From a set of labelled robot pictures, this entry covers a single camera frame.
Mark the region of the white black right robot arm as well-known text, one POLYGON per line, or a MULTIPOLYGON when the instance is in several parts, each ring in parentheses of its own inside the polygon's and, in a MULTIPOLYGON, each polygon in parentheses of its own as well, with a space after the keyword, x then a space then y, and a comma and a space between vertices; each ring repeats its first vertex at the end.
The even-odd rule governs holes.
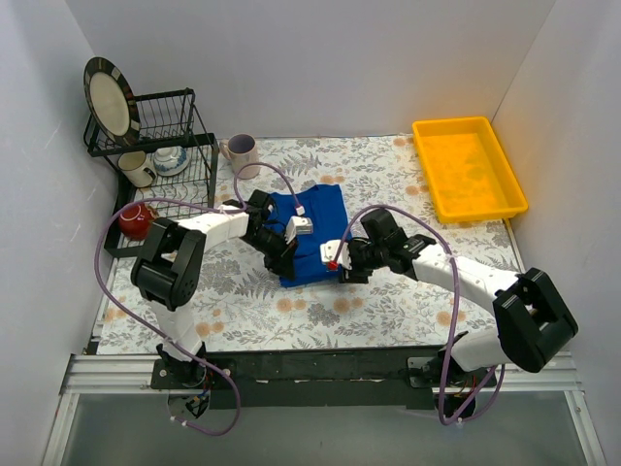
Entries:
POLYGON ((449 338, 431 377, 461 385, 474 372, 512 363, 539 372, 578 332, 578 325, 550 277, 531 268, 523 274, 492 268, 449 253, 436 233, 408 235, 386 208, 361 218, 364 238, 342 238, 320 248, 321 260, 343 283, 366 283, 387 268, 414 281, 453 291, 495 319, 492 329, 449 338))

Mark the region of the blue printed t shirt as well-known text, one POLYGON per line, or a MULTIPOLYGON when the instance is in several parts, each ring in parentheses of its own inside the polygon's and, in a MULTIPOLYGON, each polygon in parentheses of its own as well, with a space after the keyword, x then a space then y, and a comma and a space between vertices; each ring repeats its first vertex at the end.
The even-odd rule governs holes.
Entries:
POLYGON ((293 261, 295 279, 280 278, 284 288, 335 279, 338 273, 329 271, 321 262, 320 245, 340 239, 348 224, 343 193, 337 184, 316 184, 296 196, 312 222, 313 231, 298 237, 293 261))

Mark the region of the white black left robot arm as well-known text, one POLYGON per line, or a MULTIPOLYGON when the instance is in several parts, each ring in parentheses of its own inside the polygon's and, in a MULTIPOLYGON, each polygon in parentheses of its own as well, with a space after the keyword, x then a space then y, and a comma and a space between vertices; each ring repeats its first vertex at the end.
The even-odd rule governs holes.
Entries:
POLYGON ((131 272, 131 283, 152 303, 159 331, 157 352, 167 374, 187 388, 201 385, 209 371, 197 357, 206 355, 188 303, 199 284, 204 253, 241 239, 264 255, 265 267, 293 279, 297 236, 312 231, 296 207, 287 221, 276 219, 273 196, 256 190, 244 202, 229 200, 206 214, 175 221, 156 220, 149 229, 131 272))

